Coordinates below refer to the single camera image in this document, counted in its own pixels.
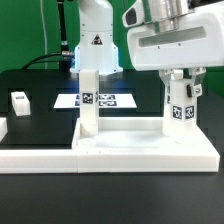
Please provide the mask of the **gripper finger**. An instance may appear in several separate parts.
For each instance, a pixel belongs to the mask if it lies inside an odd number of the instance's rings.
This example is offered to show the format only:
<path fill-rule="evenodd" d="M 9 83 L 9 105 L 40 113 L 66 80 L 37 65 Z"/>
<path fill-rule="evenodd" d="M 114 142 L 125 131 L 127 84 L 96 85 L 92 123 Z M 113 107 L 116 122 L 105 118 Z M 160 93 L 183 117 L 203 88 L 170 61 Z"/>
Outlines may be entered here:
<path fill-rule="evenodd" d="M 189 98 L 199 97 L 202 95 L 202 82 L 206 74 L 205 67 L 194 67 L 188 69 L 191 76 L 190 83 L 187 85 L 187 96 Z"/>
<path fill-rule="evenodd" d="M 171 75 L 173 74 L 172 69 L 165 69 L 159 71 L 159 77 L 164 83 L 165 91 L 164 91 L 164 103 L 169 104 L 170 103 L 170 81 L 171 81 Z"/>

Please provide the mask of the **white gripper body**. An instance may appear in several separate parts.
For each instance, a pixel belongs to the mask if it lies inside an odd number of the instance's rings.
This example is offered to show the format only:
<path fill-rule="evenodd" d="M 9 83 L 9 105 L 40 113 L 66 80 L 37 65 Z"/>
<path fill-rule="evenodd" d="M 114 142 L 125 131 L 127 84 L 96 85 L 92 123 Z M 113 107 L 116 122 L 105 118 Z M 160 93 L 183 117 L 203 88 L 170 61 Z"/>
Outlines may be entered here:
<path fill-rule="evenodd" d="M 136 70 L 224 65 L 224 4 L 153 4 L 152 16 L 152 23 L 127 28 Z"/>

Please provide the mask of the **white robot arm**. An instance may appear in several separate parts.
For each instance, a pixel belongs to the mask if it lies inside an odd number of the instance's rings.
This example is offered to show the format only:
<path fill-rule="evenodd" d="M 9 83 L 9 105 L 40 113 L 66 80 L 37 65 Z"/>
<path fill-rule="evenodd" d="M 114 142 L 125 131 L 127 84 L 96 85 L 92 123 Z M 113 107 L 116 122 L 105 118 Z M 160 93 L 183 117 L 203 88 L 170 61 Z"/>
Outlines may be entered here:
<path fill-rule="evenodd" d="M 78 8 L 80 42 L 71 71 L 119 71 L 111 4 L 78 0 Z M 200 96 L 206 69 L 224 65 L 224 1 L 202 5 L 193 0 L 135 0 L 122 21 L 132 65 L 138 71 L 159 72 L 168 102 L 182 93 Z"/>

